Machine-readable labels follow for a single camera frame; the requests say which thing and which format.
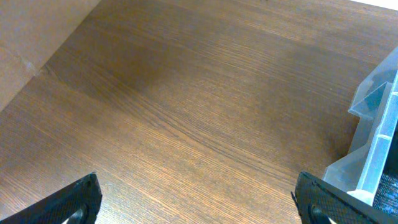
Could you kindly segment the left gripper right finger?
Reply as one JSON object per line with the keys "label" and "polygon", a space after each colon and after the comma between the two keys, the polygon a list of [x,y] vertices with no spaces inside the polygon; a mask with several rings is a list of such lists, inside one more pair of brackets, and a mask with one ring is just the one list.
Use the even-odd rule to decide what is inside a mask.
{"label": "left gripper right finger", "polygon": [[397,223],[388,215],[302,171],[291,193],[302,223]]}

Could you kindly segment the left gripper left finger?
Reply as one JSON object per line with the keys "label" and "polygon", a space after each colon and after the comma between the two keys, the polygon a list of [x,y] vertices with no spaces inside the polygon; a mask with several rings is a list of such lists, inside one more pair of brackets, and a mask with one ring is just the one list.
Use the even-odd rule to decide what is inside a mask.
{"label": "left gripper left finger", "polygon": [[94,223],[101,201],[100,184],[92,172],[1,223]]}

